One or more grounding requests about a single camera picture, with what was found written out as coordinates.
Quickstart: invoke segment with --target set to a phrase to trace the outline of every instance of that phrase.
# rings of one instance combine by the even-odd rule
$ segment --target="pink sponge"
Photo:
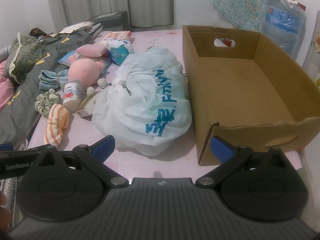
[[[105,52],[107,52],[107,46],[96,44],[85,44],[76,50],[76,53],[86,57],[101,57]]]
[[[81,58],[74,61],[68,72],[68,80],[79,79],[84,89],[97,83],[100,68],[92,59]]]

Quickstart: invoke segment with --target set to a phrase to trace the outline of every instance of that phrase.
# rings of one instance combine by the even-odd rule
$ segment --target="wet wipes package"
[[[117,65],[121,65],[129,54],[134,53],[130,41],[109,38],[106,44],[111,61]]]

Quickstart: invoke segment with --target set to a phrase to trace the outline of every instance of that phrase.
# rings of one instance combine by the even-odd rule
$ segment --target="pink bed sheet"
[[[0,112],[4,106],[12,99],[14,87],[9,78],[4,75],[3,68],[7,61],[0,63]]]

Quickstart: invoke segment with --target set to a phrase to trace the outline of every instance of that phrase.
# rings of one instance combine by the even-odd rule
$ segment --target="blue gripper pad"
[[[213,136],[210,142],[211,153],[224,163],[235,154],[236,148],[218,136]]]
[[[13,151],[13,145],[11,143],[0,144],[0,151]]]
[[[104,163],[115,150],[116,141],[113,136],[106,136],[92,145],[92,156]]]

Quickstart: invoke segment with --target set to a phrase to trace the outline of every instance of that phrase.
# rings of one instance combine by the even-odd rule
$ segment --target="scrunchie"
[[[60,94],[56,94],[54,89],[49,89],[49,91],[44,94],[40,94],[36,98],[35,109],[45,118],[48,118],[48,114],[51,110],[51,107],[54,104],[58,104],[60,101]]]

